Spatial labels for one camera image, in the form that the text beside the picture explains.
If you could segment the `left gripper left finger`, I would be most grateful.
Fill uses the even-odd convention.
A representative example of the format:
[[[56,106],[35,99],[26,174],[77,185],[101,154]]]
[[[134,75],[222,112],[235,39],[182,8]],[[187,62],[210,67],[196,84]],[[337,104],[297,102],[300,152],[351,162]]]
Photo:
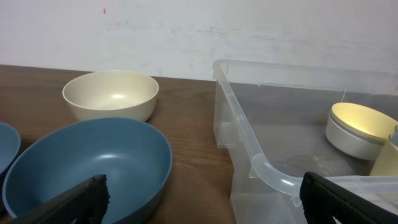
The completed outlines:
[[[109,199],[106,175],[94,175],[9,224],[101,224]]]

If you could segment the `dark blue bowl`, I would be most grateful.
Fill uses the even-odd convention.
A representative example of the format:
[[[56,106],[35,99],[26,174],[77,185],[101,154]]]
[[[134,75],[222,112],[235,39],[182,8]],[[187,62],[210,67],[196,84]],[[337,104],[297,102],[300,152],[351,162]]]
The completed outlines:
[[[21,137],[17,130],[7,123],[1,122],[0,128],[0,163],[2,186],[11,164],[19,153],[19,149],[21,146]]]
[[[155,210],[172,168],[172,148],[152,125],[129,118],[82,121],[29,146],[12,164],[2,200],[23,215],[98,174],[110,195],[104,223],[143,223]]]

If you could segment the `yellow small bowl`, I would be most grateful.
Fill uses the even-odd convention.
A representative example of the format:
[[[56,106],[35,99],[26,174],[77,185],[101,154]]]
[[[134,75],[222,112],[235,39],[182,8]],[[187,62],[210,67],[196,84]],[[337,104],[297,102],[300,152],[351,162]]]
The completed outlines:
[[[385,141],[397,126],[390,116],[355,103],[335,103],[330,113],[347,130],[373,141]]]

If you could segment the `white small bowl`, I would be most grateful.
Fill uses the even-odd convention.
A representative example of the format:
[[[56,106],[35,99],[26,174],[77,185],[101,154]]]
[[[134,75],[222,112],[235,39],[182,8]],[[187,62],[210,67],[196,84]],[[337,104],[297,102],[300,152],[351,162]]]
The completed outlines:
[[[361,136],[332,117],[331,112],[328,115],[325,134],[327,139],[337,149],[345,154],[364,160],[376,160],[384,143],[385,139],[377,140],[370,137]]]

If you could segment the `yellow cup front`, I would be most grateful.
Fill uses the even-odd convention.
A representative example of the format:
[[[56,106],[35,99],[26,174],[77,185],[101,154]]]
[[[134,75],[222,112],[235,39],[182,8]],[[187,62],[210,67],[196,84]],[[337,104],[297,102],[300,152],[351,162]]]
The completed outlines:
[[[397,147],[388,137],[377,157],[370,176],[397,176]]]

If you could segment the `cream large bowl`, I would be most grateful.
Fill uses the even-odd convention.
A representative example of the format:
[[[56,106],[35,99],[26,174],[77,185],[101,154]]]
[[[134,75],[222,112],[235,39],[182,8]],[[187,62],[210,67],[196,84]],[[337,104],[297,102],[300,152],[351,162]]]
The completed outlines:
[[[80,121],[107,117],[146,121],[158,92],[159,84],[146,74],[112,70],[74,78],[63,87],[62,96]]]

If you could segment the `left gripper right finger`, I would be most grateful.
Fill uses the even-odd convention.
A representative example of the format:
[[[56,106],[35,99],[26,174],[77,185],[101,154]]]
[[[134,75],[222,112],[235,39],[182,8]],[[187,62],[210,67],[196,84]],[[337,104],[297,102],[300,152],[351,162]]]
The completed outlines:
[[[306,172],[300,187],[304,215],[308,224],[397,223],[397,215],[336,185],[328,179]]]

